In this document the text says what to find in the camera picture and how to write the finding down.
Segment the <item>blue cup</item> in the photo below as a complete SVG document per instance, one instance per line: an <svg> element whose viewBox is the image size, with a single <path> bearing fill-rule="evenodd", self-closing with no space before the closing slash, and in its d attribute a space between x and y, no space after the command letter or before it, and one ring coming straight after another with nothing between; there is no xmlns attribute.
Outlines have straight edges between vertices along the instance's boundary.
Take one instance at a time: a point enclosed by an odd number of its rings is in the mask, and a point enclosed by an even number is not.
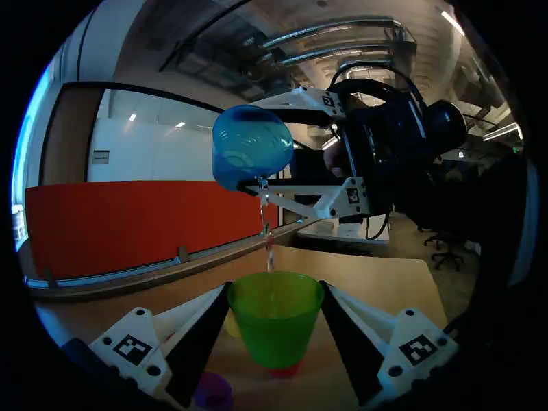
<svg viewBox="0 0 548 411"><path fill-rule="evenodd" d="M213 125L213 177L227 190L237 190L238 182L278 173L292 157L289 129L264 108L237 105Z"/></svg>

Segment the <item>ceiling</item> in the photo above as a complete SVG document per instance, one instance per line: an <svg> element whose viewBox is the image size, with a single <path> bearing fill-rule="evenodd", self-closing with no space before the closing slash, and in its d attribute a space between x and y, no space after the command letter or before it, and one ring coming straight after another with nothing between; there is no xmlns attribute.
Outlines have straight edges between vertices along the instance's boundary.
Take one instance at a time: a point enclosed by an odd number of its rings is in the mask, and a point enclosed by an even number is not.
<svg viewBox="0 0 548 411"><path fill-rule="evenodd" d="M209 27L196 41L188 41L213 16L234 4L235 0L148 0L124 45L118 77L123 78L125 68L146 60L148 70L158 76L185 81L183 90L195 93L189 97L223 107L226 94L221 95L221 91L245 103L299 85L326 88L334 72L349 60L386 60L412 78L427 103L449 99L464 113L494 123L508 121L511 115L466 38L441 16L442 11L452 14L444 1L277 0L273 7L271 0L251 0ZM363 23L372 16L399 24ZM361 23L348 23L360 19ZM283 34L333 21L341 24L321 34L268 46L268 40ZM181 47L179 53L160 73L177 46ZM304 58L311 53L316 58ZM385 70L356 70L346 76L401 85ZM192 79L204 84L203 95L200 87L190 86ZM218 90L218 97L215 92L206 93L206 85ZM173 84L173 92L181 94L180 90ZM469 133L482 136L491 127L470 121ZM310 128L309 137L315 148L329 138Z"/></svg>

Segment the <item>orange wall panel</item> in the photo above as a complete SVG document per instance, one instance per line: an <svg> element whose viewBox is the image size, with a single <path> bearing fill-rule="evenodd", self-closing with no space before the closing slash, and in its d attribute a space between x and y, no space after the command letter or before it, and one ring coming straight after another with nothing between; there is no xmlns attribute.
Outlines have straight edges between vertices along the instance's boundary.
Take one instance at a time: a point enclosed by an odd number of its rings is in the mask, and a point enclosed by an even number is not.
<svg viewBox="0 0 548 411"><path fill-rule="evenodd" d="M258 198L216 182L137 181L28 188L27 226L39 276L86 277L168 260L261 231ZM277 227L277 207L266 215Z"/></svg>

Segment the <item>office chair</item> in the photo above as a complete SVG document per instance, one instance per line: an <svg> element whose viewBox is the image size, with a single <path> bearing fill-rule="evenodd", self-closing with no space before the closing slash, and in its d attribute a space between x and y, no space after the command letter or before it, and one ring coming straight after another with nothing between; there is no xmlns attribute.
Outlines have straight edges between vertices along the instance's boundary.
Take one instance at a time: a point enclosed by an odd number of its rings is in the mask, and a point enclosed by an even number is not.
<svg viewBox="0 0 548 411"><path fill-rule="evenodd" d="M460 271L460 263L464 264L464 258L462 256L459 256L458 254L455 254L453 252L453 248L456 245L464 244L464 242L466 241L465 239L448 232L439 232L437 236L431 237L428 240L436 241L437 250L440 249L440 246L439 246L440 241L447 244L446 252L433 253L431 256L432 261L436 261L437 258L440 258L440 260L437 261L436 265L434 266L436 270L440 269L441 264L443 264L444 262L452 262L457 272Z"/></svg>
<svg viewBox="0 0 548 411"><path fill-rule="evenodd" d="M435 236L430 236L428 237L426 240L424 240L424 245L428 245L429 242L431 241L435 241L436 244L435 244L435 247L436 247L436 250L441 250L441 246L440 246L440 234L436 234Z"/></svg>

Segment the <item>green plastic cup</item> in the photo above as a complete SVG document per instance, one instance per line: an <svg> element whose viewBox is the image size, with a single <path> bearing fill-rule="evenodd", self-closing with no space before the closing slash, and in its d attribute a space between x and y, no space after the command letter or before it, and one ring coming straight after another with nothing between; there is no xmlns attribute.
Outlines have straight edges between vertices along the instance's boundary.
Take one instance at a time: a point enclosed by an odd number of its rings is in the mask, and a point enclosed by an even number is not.
<svg viewBox="0 0 548 411"><path fill-rule="evenodd" d="M228 301L251 358L280 370L304 357L323 289L302 274L256 273L232 283Z"/></svg>

